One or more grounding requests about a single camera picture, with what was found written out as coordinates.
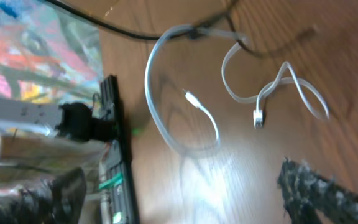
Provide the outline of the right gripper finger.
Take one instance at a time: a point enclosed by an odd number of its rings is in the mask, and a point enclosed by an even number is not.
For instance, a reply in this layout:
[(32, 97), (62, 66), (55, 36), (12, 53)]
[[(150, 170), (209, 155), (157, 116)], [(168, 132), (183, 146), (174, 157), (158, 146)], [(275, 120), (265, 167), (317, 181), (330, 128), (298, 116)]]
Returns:
[(319, 175), (307, 163), (284, 158), (277, 184), (292, 223), (321, 223), (318, 210), (332, 223), (358, 223), (358, 194)]

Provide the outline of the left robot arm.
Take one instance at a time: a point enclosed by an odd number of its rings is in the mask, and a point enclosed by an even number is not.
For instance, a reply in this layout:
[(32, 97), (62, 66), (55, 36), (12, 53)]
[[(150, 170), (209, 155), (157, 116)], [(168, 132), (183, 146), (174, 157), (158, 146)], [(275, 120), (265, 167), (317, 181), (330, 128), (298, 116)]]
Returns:
[(11, 128), (76, 142), (109, 142), (117, 137), (115, 122), (95, 118), (83, 103), (35, 104), (0, 98), (0, 129)]

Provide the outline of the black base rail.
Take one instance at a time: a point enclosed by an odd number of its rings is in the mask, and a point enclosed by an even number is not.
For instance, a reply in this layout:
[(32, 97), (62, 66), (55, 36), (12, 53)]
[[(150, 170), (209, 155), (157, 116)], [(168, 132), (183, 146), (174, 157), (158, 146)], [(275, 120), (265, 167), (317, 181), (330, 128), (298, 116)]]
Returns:
[(102, 223), (136, 224), (140, 222), (134, 181), (129, 131), (117, 77), (109, 75), (100, 84), (102, 118), (113, 121), (116, 132), (106, 157), (99, 163)]

